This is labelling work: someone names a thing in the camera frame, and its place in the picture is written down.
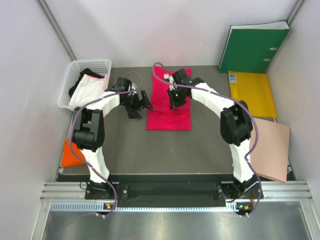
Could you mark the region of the pink t shirt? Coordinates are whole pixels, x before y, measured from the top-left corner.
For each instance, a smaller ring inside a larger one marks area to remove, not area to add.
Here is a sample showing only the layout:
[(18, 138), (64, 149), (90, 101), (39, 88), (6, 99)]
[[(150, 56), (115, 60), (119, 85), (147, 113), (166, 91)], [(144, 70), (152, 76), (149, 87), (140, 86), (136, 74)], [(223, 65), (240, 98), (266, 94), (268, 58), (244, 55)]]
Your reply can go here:
[(152, 76), (152, 92), (150, 103), (154, 111), (147, 112), (146, 129), (148, 131), (190, 131), (191, 124), (191, 99), (186, 99), (186, 104), (177, 109), (170, 109), (170, 98), (167, 90), (169, 85), (156, 77), (164, 79), (165, 70), (156, 66), (155, 75)]

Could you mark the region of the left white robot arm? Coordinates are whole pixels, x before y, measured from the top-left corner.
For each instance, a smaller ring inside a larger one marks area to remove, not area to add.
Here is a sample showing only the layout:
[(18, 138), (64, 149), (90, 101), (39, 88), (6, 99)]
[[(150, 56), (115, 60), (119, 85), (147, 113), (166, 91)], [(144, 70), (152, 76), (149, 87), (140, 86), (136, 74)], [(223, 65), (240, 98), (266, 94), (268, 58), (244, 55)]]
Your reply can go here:
[(80, 150), (83, 161), (89, 169), (90, 182), (97, 184), (96, 192), (102, 198), (109, 198), (114, 191), (108, 183), (110, 171), (103, 155), (105, 141), (104, 117), (111, 110), (123, 106), (129, 119), (141, 119), (143, 109), (154, 110), (145, 90), (140, 90), (129, 79), (119, 77), (114, 86), (105, 90), (99, 97), (73, 110), (71, 142)]

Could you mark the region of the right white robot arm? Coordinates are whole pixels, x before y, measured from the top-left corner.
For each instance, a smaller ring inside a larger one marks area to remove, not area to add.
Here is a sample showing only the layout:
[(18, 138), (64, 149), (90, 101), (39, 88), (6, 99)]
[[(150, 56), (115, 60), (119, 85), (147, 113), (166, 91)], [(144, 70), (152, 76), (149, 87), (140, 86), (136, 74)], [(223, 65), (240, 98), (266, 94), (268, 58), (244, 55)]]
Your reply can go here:
[(253, 123), (248, 115), (244, 101), (233, 100), (218, 94), (201, 78), (192, 79), (182, 68), (173, 74), (165, 73), (164, 80), (169, 83), (167, 90), (170, 109), (177, 109), (191, 98), (213, 111), (220, 119), (220, 135), (229, 144), (233, 160), (233, 192), (239, 198), (245, 198), (252, 191), (254, 172), (246, 156), (250, 147)]

